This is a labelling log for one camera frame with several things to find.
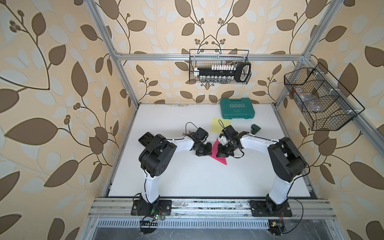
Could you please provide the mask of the pink square paper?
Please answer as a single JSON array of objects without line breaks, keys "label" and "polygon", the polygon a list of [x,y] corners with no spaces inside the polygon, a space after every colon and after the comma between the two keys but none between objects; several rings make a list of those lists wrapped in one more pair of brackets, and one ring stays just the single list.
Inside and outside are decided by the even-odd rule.
[{"label": "pink square paper", "polygon": [[218,146],[219,146],[219,140],[216,139],[215,143],[213,144],[212,146],[212,154],[210,155],[211,158],[213,158],[214,160],[218,161],[219,163],[223,164],[223,165],[227,165],[227,160],[226,158],[219,158],[217,157],[217,154],[218,154]]}]

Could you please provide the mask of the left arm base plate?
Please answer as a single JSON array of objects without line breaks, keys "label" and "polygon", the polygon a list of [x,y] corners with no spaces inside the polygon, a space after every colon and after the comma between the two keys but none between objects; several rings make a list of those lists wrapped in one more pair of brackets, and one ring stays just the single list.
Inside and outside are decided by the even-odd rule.
[{"label": "left arm base plate", "polygon": [[134,200],[131,210],[132,216],[169,216],[172,211],[171,200],[156,200],[153,204],[147,203],[145,200]]}]

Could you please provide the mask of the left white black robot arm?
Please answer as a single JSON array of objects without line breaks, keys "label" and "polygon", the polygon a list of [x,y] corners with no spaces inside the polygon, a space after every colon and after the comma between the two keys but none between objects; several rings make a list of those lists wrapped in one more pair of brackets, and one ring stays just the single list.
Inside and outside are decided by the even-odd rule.
[{"label": "left white black robot arm", "polygon": [[149,132],[139,138],[139,143],[145,147],[139,156],[139,162],[145,175],[142,199],[146,203],[154,204],[158,201],[158,177],[167,169],[175,153],[194,151],[198,157],[212,154],[212,144],[207,142],[208,136],[207,131],[198,128],[180,138],[166,138],[161,134],[154,136]]}]

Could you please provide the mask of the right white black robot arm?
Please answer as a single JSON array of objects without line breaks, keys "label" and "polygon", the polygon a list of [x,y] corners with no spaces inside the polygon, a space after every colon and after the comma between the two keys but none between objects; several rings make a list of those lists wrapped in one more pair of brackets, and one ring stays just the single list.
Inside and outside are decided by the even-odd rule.
[{"label": "right white black robot arm", "polygon": [[218,137],[218,158],[234,157],[234,151],[251,149],[269,155],[276,178],[273,187],[266,196],[266,201],[279,206],[284,204],[295,180],[301,177],[308,163],[290,138],[269,140],[238,133],[232,126],[227,126]]}]

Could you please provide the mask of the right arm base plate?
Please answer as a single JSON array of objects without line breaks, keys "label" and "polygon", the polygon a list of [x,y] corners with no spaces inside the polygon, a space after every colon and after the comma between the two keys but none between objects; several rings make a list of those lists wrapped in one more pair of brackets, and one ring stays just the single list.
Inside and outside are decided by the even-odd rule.
[{"label": "right arm base plate", "polygon": [[288,200],[277,205],[272,200],[251,200],[249,201],[253,217],[292,217],[291,207]]}]

